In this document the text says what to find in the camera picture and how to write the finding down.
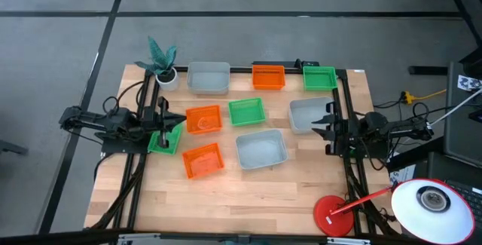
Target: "wooden tabletop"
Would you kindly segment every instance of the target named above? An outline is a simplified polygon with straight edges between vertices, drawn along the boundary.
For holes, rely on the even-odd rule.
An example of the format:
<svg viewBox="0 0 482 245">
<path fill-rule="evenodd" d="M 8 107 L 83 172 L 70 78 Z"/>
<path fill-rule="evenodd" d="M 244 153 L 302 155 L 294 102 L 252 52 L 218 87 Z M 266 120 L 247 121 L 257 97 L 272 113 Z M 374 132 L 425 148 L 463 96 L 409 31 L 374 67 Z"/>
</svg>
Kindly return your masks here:
<svg viewBox="0 0 482 245">
<path fill-rule="evenodd" d="M 354 110 L 373 111 L 365 72 L 348 70 L 349 88 Z M 141 81 L 144 70 L 127 65 L 119 93 Z M 315 133 L 295 135 L 288 119 L 288 105 L 292 100 L 329 96 L 330 91 L 304 91 L 302 75 L 286 75 L 286 86 L 281 91 L 253 90 L 251 74 L 230 75 L 227 95 L 196 95 L 188 90 L 187 73 L 180 72 L 179 89 L 160 91 L 169 101 L 169 110 L 185 114 L 192 107 L 220 105 L 223 128 L 217 133 L 181 135 L 175 155 L 151 153 L 147 156 L 135 229 L 140 231 L 217 232 L 253 234 L 323 235 L 313 221 L 313 207 L 318 199 L 334 194 L 344 197 L 347 192 L 342 160 L 325 155 L 323 139 Z M 151 79 L 148 101 L 155 80 Z M 339 93 L 344 95 L 339 82 Z M 120 106 L 137 110 L 137 87 L 129 90 Z M 227 104 L 231 100 L 261 97 L 267 120 L 263 124 L 233 127 Z M 288 149 L 288 160 L 282 164 L 257 170 L 242 170 L 239 166 L 235 140 L 239 135 L 261 130 L 278 129 Z M 189 149 L 217 142 L 224 159 L 224 169 L 200 179 L 188 179 L 182 153 Z M 85 226 L 97 222 L 117 197 L 121 186 L 125 154 L 116 154 L 99 167 L 93 188 Z M 389 185 L 386 170 L 375 171 L 365 160 L 365 171 L 370 192 Z M 390 195 L 373 200 L 377 208 L 389 209 Z M 122 225 L 127 223 L 130 199 L 124 208 Z M 363 215 L 363 228 L 366 221 Z M 399 231 L 399 225 L 392 224 Z"/>
</svg>

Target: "gray bin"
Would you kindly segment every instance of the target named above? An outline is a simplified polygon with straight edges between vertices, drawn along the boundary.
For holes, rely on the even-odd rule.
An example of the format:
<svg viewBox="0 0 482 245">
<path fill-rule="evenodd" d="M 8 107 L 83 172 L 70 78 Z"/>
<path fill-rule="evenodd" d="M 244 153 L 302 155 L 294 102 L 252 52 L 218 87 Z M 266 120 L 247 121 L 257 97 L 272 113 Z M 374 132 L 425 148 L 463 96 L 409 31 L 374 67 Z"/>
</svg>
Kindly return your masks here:
<svg viewBox="0 0 482 245">
<path fill-rule="evenodd" d="M 189 91 L 194 94 L 226 94 L 229 90 L 229 74 L 229 63 L 189 63 Z"/>
<path fill-rule="evenodd" d="M 293 133 L 302 134 L 313 132 L 311 128 L 325 129 L 327 124 L 312 124 L 321 120 L 326 112 L 326 105 L 333 102 L 330 97 L 319 97 L 305 100 L 294 100 L 289 103 L 289 122 Z"/>
<path fill-rule="evenodd" d="M 236 138 L 239 165 L 252 170 L 279 164 L 288 159 L 285 141 L 279 130 L 250 133 Z"/>
</svg>

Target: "white cable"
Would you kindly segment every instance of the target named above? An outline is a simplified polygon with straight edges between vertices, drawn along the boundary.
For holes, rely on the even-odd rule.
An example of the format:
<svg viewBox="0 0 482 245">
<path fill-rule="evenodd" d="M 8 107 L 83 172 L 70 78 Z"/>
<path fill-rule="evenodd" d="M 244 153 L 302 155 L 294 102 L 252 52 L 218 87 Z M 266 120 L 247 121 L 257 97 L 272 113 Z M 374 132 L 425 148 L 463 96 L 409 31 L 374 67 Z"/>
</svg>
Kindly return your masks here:
<svg viewBox="0 0 482 245">
<path fill-rule="evenodd" d="M 472 98 L 476 97 L 478 94 L 482 93 L 482 88 L 472 94 L 469 98 L 465 99 L 463 102 L 461 102 L 458 106 L 454 107 L 452 110 L 450 110 L 449 112 L 447 112 L 445 115 L 443 115 L 442 117 L 440 117 L 438 120 L 432 122 L 430 124 L 430 126 L 434 125 L 434 124 L 437 124 L 439 121 L 442 121 L 443 119 L 445 119 L 446 117 L 448 117 L 450 114 L 452 114 L 454 111 L 456 111 L 457 109 L 459 109 L 461 106 L 463 106 L 464 104 L 466 104 L 468 101 L 470 101 Z"/>
<path fill-rule="evenodd" d="M 454 107 L 452 110 L 450 110 L 449 112 L 447 112 L 447 114 L 443 115 L 443 116 L 440 117 L 438 120 L 432 122 L 432 123 L 430 124 L 430 126 L 433 126 L 434 124 L 437 124 L 439 121 L 444 120 L 446 117 L 448 117 L 450 114 L 452 114 L 453 112 L 455 112 L 457 109 L 459 109 L 461 106 L 465 105 L 468 101 L 470 101 L 472 98 L 476 97 L 476 96 L 477 96 L 478 94 L 480 94 L 480 93 L 482 93 L 482 88 L 481 88 L 478 92 L 472 94 L 469 98 L 467 98 L 467 99 L 465 99 L 464 101 L 462 101 L 458 106 Z M 401 146 L 398 147 L 398 148 L 395 150 L 395 152 L 398 151 L 401 147 L 403 147 L 403 144 L 407 143 L 407 142 L 410 141 L 410 140 L 411 140 L 411 138 L 408 138 L 408 139 L 406 139 L 404 142 L 402 142 L 402 143 L 401 143 Z"/>
</svg>

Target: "orange plastic container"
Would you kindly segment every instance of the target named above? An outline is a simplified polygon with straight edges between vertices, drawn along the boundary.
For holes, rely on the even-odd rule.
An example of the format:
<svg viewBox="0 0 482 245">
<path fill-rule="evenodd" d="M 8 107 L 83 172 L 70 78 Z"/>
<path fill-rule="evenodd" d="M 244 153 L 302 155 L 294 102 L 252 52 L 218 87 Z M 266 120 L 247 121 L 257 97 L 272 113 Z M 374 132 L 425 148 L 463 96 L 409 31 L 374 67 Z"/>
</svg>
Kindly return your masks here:
<svg viewBox="0 0 482 245">
<path fill-rule="evenodd" d="M 253 65 L 253 85 L 256 90 L 281 90 L 285 86 L 285 67 Z"/>
<path fill-rule="evenodd" d="M 182 154 L 189 179 L 205 176 L 224 168 L 218 143 L 192 149 Z"/>
<path fill-rule="evenodd" d="M 223 127 L 221 108 L 218 105 L 187 109 L 186 116 L 187 129 L 192 134 L 215 132 Z"/>
</svg>

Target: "potted plant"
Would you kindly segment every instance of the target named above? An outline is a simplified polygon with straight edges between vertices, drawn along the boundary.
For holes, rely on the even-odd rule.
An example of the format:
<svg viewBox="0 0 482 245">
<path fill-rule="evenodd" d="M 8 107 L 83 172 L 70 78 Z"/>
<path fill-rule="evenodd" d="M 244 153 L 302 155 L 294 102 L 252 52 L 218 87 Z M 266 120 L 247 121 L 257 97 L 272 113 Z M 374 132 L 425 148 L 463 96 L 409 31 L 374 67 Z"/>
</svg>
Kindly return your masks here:
<svg viewBox="0 0 482 245">
<path fill-rule="evenodd" d="M 142 61 L 136 61 L 135 64 L 154 73 L 161 90 L 176 90 L 179 86 L 178 73 L 174 68 L 176 47 L 171 46 L 164 54 L 151 36 L 148 39 L 153 63 L 146 64 Z"/>
</svg>

